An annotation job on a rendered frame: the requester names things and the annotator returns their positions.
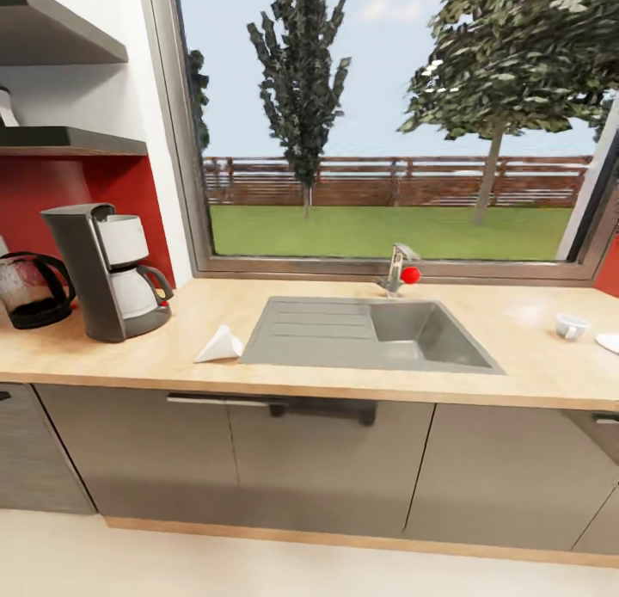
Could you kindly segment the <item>coffee cup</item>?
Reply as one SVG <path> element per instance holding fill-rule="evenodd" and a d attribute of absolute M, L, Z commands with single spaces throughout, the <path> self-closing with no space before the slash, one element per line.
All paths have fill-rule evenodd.
<path fill-rule="evenodd" d="M 590 329 L 591 323 L 582 317 L 572 314 L 558 314 L 556 316 L 556 333 L 567 340 L 577 340 Z"/>

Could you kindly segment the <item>paper coffee filter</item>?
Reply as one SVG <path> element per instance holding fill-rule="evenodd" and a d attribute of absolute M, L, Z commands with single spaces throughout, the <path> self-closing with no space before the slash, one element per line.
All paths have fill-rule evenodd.
<path fill-rule="evenodd" d="M 243 343 L 232 335 L 231 328 L 224 324 L 193 362 L 238 357 L 242 355 L 242 347 Z"/>

